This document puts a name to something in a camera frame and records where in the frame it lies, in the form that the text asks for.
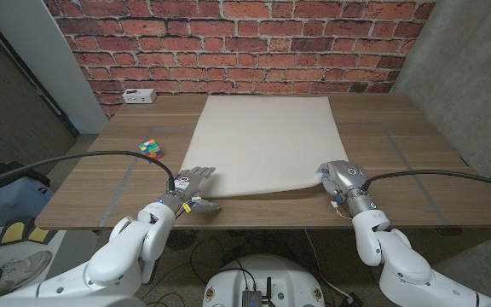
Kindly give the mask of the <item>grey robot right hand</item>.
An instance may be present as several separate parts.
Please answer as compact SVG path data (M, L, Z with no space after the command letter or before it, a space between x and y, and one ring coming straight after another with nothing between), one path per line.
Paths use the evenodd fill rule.
M321 175L323 188L352 217L377 209L373 197L361 187L367 181L367 174L360 166L344 160L330 161L321 164L316 173Z

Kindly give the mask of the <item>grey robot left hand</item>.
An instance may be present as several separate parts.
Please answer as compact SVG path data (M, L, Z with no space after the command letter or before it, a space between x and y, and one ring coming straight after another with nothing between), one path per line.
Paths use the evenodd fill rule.
M191 212L213 213L219 211L221 206L199 195L206 185L208 178L216 170L215 167L196 166L190 170L183 170L177 175L173 188L168 187L159 198L160 202L168 206L174 213L186 204Z

